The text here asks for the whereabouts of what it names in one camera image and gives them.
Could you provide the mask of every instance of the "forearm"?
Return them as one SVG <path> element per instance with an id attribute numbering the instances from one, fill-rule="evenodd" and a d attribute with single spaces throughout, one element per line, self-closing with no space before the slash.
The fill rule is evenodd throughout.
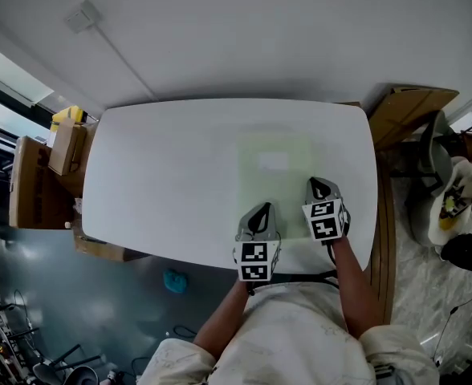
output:
<path id="1" fill-rule="evenodd" d="M 370 328 L 381 325 L 379 301 L 364 276 L 346 237 L 333 242 L 334 257 L 340 285 L 341 307 L 348 332 L 354 338 Z"/>
<path id="2" fill-rule="evenodd" d="M 198 331 L 193 343 L 218 360 L 242 324 L 248 298 L 245 282 L 236 281 L 210 319 Z"/>

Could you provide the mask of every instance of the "white table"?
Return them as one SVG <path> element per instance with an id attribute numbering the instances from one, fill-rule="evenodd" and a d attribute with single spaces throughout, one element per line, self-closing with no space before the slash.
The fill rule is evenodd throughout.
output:
<path id="1" fill-rule="evenodd" d="M 287 149 L 275 152 L 282 138 Z M 161 257 L 234 268 L 231 253 L 242 209 L 263 202 L 248 196 L 268 197 L 266 187 L 249 186 L 254 178 L 256 184 L 262 180 L 262 172 L 249 168 L 254 157 L 247 154 L 254 148 L 264 159 L 259 162 L 259 169 L 268 170 L 264 175 L 277 170 L 278 176 L 266 178 L 297 184 L 298 203 L 272 201 L 279 220 L 282 209 L 288 216 L 298 206 L 300 224 L 305 172 L 339 185 L 352 215 L 348 237 L 364 269 L 376 222 L 372 136 L 360 108 L 333 103 L 199 99 L 107 110 L 87 163 L 84 232 Z M 271 181 L 271 190 L 277 186 Z M 291 199 L 292 187 L 283 188 Z M 285 226 L 279 224 L 279 231 Z M 275 272 L 332 268 L 327 250 L 308 237 L 284 237 L 282 247 Z"/>

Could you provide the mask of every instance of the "sleeve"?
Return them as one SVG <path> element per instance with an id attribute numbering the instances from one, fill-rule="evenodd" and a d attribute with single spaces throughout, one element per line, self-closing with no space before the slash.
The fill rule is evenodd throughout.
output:
<path id="1" fill-rule="evenodd" d="M 416 337 L 403 326 L 375 326 L 359 338 L 377 385 L 433 385 L 439 383 L 436 365 Z"/>
<path id="2" fill-rule="evenodd" d="M 212 371 L 216 360 L 199 346 L 180 339 L 161 342 L 140 378 L 140 385 L 197 384 Z"/>

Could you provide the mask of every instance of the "electrical outlet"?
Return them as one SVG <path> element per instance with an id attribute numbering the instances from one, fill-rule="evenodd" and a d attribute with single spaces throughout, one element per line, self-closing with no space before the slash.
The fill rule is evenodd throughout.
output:
<path id="1" fill-rule="evenodd" d="M 100 20 L 99 11 L 89 0 L 84 0 L 66 18 L 65 23 L 74 33 L 78 34 L 93 26 Z"/>

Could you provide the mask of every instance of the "white cloth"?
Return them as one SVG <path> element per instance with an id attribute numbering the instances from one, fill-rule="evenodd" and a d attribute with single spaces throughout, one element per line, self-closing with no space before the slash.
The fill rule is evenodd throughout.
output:
<path id="1" fill-rule="evenodd" d="M 338 290 L 316 283 L 265 286 L 215 361 L 190 342 L 166 339 L 139 385 L 438 384 L 436 367 L 402 326 L 376 326 L 359 341 L 345 329 Z"/>

